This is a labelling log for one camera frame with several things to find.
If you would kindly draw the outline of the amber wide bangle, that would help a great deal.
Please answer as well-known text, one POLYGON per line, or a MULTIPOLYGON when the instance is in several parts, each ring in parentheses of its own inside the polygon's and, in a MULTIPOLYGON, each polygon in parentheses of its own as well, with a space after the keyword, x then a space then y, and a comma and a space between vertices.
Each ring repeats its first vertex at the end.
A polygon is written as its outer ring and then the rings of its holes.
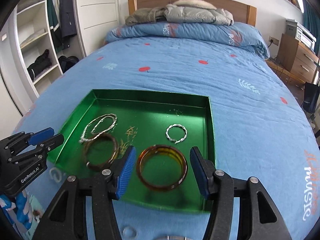
POLYGON ((177 188, 188 174, 188 163, 181 151, 167 145, 153 145, 138 157, 136 172, 150 190, 167 192, 177 188))

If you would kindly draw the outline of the green jewelry tray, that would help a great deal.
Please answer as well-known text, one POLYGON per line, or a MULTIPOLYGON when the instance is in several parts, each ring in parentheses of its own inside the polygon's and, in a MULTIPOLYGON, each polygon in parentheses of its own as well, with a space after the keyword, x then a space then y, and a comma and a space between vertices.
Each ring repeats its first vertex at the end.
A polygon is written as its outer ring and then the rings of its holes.
MULTIPOLYGON (((109 129, 119 152, 134 146, 141 154, 153 145, 172 146, 188 158, 198 147, 203 157, 215 160, 212 108, 208 96, 146 90, 94 89, 77 105, 61 128, 63 145, 48 159, 68 174, 94 175, 84 163, 80 136, 109 129)), ((192 170, 177 188, 159 192, 148 189, 133 173, 123 200, 159 210, 208 212, 211 203, 200 194, 192 170)))

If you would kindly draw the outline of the dark tortoiseshell bangle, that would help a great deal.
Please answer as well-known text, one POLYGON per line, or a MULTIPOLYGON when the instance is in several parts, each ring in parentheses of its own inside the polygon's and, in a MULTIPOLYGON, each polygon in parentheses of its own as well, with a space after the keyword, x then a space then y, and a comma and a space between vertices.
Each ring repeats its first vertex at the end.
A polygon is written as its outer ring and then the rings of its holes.
POLYGON ((95 172, 110 168, 118 154, 118 142, 114 136, 108 133, 84 143, 83 158, 85 166, 95 172))

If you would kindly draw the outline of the black folded clothes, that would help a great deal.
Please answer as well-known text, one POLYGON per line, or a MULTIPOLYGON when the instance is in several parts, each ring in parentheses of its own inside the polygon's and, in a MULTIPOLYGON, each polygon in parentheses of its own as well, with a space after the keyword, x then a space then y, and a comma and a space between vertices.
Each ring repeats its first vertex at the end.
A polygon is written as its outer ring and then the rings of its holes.
POLYGON ((45 69, 52 65, 51 59, 49 58, 49 50, 46 49, 43 54, 38 56, 34 63, 32 63, 28 68, 28 74, 32 81, 34 81, 37 76, 39 76, 45 69))

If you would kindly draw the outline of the black bag wardrobe floor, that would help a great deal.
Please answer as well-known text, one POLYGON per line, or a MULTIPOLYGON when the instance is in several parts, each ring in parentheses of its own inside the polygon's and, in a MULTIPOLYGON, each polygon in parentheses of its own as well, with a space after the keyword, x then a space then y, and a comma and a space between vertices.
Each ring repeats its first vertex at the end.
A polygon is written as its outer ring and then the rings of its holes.
POLYGON ((79 62, 79 59, 76 56, 66 57, 64 55, 58 58, 60 68, 63 73, 72 68, 75 64, 79 62))

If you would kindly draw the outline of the blue patterned bed quilt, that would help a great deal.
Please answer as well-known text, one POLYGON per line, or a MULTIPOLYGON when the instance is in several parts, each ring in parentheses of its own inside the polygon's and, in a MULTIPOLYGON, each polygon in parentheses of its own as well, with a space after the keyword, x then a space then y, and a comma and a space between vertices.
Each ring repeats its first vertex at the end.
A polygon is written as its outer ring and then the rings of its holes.
POLYGON ((158 90, 208 96, 217 166, 260 179, 293 239, 319 218, 319 149, 291 92, 263 59, 241 48, 167 37, 126 38, 57 79, 17 131, 58 131, 93 89, 158 90))

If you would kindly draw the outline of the dark hanging coat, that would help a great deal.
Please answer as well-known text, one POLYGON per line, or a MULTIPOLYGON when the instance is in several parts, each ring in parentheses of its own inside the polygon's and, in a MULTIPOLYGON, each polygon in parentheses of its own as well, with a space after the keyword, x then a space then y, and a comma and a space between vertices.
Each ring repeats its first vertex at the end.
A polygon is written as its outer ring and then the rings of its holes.
POLYGON ((76 35, 72 0, 60 0, 59 12, 62 38, 76 35))

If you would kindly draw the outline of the white wardrobe shelving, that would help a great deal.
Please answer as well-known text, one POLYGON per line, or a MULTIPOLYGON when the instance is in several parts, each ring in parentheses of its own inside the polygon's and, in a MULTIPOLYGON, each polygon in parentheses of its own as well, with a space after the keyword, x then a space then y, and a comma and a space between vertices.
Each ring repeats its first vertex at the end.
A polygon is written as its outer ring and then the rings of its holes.
POLYGON ((69 48, 58 51, 49 26, 49 0, 20 0, 9 17, 18 60, 17 74, 34 102, 58 77, 62 67, 58 58, 76 56, 82 59, 101 48, 107 31, 119 23, 118 0, 71 0, 76 34, 69 39, 69 48), (27 68, 45 50, 49 50, 51 65, 32 79, 27 68))

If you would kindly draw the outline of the dark waste bin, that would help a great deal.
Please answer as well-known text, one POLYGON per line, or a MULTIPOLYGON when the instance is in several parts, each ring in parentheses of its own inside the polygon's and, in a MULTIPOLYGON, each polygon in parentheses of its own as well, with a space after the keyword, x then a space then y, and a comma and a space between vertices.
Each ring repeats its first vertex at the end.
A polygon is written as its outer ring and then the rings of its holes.
POLYGON ((319 86, 306 82, 304 85, 304 100, 302 108, 307 113, 313 114, 316 111, 319 98, 319 86))

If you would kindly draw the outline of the wooden drawer nightstand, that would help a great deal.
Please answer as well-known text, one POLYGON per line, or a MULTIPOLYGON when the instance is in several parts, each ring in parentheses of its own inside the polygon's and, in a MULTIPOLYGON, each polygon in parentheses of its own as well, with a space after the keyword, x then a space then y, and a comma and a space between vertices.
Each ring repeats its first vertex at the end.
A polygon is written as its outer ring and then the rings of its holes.
POLYGON ((301 80, 312 83, 318 57, 304 43, 282 34, 276 62, 301 80))

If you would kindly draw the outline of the olive fleece jacket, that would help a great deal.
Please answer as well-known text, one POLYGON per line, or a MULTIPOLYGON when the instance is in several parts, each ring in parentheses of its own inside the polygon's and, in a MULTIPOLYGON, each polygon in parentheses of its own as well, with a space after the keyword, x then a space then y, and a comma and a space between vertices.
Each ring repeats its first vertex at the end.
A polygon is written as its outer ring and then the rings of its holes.
POLYGON ((137 24, 165 21, 164 12, 164 7, 140 8, 126 18, 125 24, 127 26, 133 26, 137 24))

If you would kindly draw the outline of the folded blue duvet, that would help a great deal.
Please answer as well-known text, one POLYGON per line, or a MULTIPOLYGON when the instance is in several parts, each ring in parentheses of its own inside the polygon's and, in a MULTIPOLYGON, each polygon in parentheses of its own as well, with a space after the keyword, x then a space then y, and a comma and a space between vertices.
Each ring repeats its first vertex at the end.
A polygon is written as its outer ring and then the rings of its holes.
POLYGON ((130 27, 122 25, 109 31, 105 36, 105 42, 151 36, 215 42, 250 51, 264 60, 270 57, 269 48, 259 30, 241 22, 235 22, 233 25, 171 22, 137 24, 130 27))

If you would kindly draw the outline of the white printer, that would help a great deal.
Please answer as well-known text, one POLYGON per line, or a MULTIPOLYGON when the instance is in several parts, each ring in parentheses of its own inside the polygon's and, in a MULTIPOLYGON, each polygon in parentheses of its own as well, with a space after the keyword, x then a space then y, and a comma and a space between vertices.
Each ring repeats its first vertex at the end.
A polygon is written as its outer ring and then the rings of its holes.
POLYGON ((292 19, 286 19, 285 34, 299 40, 309 49, 314 51, 317 39, 299 22, 292 19))

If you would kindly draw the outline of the grey puffer jacket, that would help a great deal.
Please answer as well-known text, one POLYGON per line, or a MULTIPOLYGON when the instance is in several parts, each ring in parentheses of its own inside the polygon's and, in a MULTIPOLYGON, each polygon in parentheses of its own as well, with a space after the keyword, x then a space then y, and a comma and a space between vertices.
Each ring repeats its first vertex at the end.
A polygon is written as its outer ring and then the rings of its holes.
POLYGON ((164 17, 172 23, 208 23, 214 25, 233 25, 233 15, 203 0, 178 0, 167 4, 164 17))

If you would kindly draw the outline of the wooden headboard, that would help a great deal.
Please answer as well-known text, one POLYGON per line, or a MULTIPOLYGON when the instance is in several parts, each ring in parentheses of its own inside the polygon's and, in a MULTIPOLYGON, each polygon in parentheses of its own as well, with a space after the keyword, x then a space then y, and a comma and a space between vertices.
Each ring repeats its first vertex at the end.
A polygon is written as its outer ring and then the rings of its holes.
MULTIPOLYGON (((131 15, 140 8, 165 7, 171 2, 178 0, 127 0, 129 14, 131 15)), ((228 10, 235 22, 247 23, 251 26, 256 25, 257 9, 254 6, 240 3, 234 0, 204 0, 217 8, 228 10)))

